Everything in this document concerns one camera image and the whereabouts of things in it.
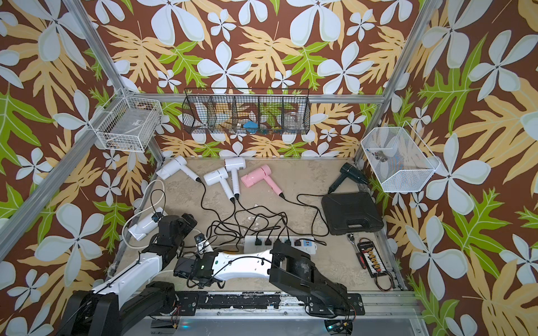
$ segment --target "floral wallpaper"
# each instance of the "floral wallpaper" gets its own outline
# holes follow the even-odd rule
[[[532,1],[447,0],[384,117],[442,161],[420,192],[371,180],[431,335],[538,335],[536,22]]]
[[[382,94],[422,2],[408,0],[84,1],[125,85],[134,92],[186,88]],[[308,134],[188,134],[180,102],[164,103],[165,155],[355,155],[376,105],[314,104]],[[240,118],[256,120],[251,111]],[[262,122],[272,118],[264,109]],[[197,120],[203,125],[207,120]]]
[[[0,1],[0,35],[1,232],[112,89],[60,0]],[[73,291],[106,276],[152,162],[92,147],[0,262],[0,334],[54,334]]]

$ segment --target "white wire basket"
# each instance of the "white wire basket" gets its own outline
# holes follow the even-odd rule
[[[159,101],[125,96],[103,122],[94,128],[106,149],[144,152],[161,123]]]
[[[415,135],[431,153],[430,158],[403,127],[376,127],[361,140],[384,192],[418,192],[441,164],[416,132]]]

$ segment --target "white power strip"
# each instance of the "white power strip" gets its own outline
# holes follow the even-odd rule
[[[267,239],[267,236],[265,237],[259,237],[259,239],[261,240],[261,245],[256,245],[256,236],[255,235],[248,235],[245,237],[245,246],[244,246],[244,253],[246,254],[250,254],[250,253],[258,253],[258,252],[263,252],[265,250],[268,250],[268,249],[272,249],[273,246],[274,246],[274,242],[276,241],[278,236],[276,235],[272,235],[269,237],[269,240],[271,241],[271,245],[265,245],[265,240]],[[314,243],[313,241],[310,241],[310,240],[305,240],[306,239],[312,239],[314,240],[314,237],[311,237],[311,236],[296,236],[296,235],[291,235],[289,236],[289,239],[291,241],[291,247],[295,247],[296,249],[300,250],[300,251],[303,251],[303,252],[306,252],[310,255],[312,254],[316,254],[316,250],[317,250],[317,245],[316,243]],[[281,235],[280,236],[280,241],[281,242],[286,242],[286,240],[288,240],[288,236],[287,235]]]

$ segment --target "table surface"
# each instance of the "table surface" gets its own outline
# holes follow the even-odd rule
[[[192,159],[187,160],[188,167],[196,172],[200,177],[204,174],[224,166],[223,160],[204,160]],[[271,177],[276,184],[284,191],[287,199],[294,200],[297,194],[325,194],[329,186],[339,176],[340,167],[346,160],[247,160],[246,169],[239,171],[239,177],[250,173],[254,169],[269,165],[272,174]],[[216,220],[216,215],[211,211],[203,210],[200,207],[200,200],[203,194],[203,187],[200,183],[191,180],[183,172],[178,172],[169,177],[165,181],[166,185],[166,205],[165,211],[169,215],[182,215],[190,213],[198,221],[197,229],[206,234],[206,229],[212,221]],[[255,205],[264,205],[274,212],[285,211],[288,215],[288,226],[296,232],[310,233],[315,209],[298,206],[287,203],[285,200],[276,195],[272,189],[264,181],[258,182],[250,188],[245,187],[240,182],[240,202],[243,206],[250,208]],[[358,191],[356,183],[350,179],[346,179],[336,192],[355,192]],[[158,192],[153,195],[153,201],[156,202],[160,198]],[[321,197],[306,197],[302,196],[305,203],[316,205],[321,209]],[[215,209],[221,216],[226,218],[233,213],[233,204],[227,199],[220,184],[214,184],[207,187],[207,193],[204,198],[204,206],[206,208]],[[253,216],[242,212],[237,215],[240,224],[249,226],[252,223]],[[259,220],[259,226],[265,226],[265,221]],[[153,236],[157,230],[150,233],[141,241],[136,241],[131,238],[130,243],[134,246],[147,245],[149,238]],[[318,218],[314,224],[314,232],[317,234],[327,233],[324,223]],[[191,232],[185,239],[186,245],[194,245],[193,237],[197,232]],[[374,241],[379,250],[373,233],[359,232],[355,234],[356,241],[359,238],[369,238]],[[218,237],[215,245],[224,242],[230,237]],[[378,290],[370,274],[367,270],[360,267],[360,264],[355,255],[355,251],[348,242],[345,235],[328,235],[318,238],[327,243],[327,246],[317,244],[316,254],[312,255],[312,261],[316,264],[321,274],[326,276],[333,282],[345,285],[348,291],[370,291]],[[120,261],[118,270],[125,269],[132,261],[138,257],[138,251],[127,248]],[[388,259],[381,256],[385,264]],[[173,260],[165,269],[173,269],[176,260]],[[380,277],[380,286],[389,287],[388,277]],[[159,274],[154,280],[172,282],[176,290],[195,290],[188,289],[186,280],[174,277],[172,272]],[[216,285],[206,287],[203,290],[216,291],[221,290]],[[226,281],[224,291],[276,291],[277,287],[271,285],[268,280],[260,278],[236,278]]]

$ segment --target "black hair dryer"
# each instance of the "black hair dryer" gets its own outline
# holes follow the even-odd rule
[[[349,177],[356,183],[368,184],[368,178],[366,178],[366,175],[364,175],[364,173],[360,171],[357,167],[352,166],[348,162],[344,163],[344,165],[340,168],[340,173],[340,176],[329,187],[329,191],[327,192],[328,194],[335,191],[336,188],[338,188],[340,184],[344,182],[346,177]]]

